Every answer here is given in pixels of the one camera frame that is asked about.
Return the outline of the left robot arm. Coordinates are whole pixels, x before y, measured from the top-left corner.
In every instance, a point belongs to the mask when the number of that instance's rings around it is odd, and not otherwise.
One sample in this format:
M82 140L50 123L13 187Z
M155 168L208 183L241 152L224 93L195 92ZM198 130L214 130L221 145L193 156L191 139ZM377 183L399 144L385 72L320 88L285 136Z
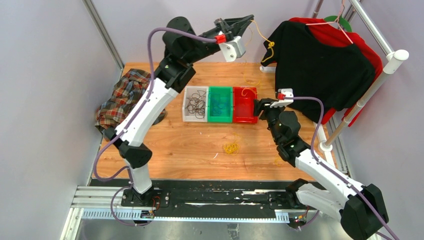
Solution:
M157 68L151 67L151 80L146 92L129 115L117 127L105 130L104 135L114 145L126 163L130 188L140 206L153 201L153 187L148 162L152 151L144 139L154 121L165 107L188 85L196 71L193 64L217 52L222 52L226 62L241 58L245 52L242 36L253 22L254 15L236 18L218 18L214 28L196 35L189 20L177 16L165 27L152 30L147 39L149 61L153 61L151 42L157 32L163 32L164 58Z

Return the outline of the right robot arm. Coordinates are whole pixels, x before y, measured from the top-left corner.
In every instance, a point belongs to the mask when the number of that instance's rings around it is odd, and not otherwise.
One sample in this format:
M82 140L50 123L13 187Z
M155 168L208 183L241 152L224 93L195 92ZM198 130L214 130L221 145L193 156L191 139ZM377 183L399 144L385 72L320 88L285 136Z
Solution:
M301 205L337 220L354 240L366 240L381 228L389 217L381 190L374 184L364 185L323 160L300 136L300 123L293 111L285 110L283 100L253 100L253 115L267 122L281 159L313 177L323 190L304 179L286 188L286 203L294 209Z

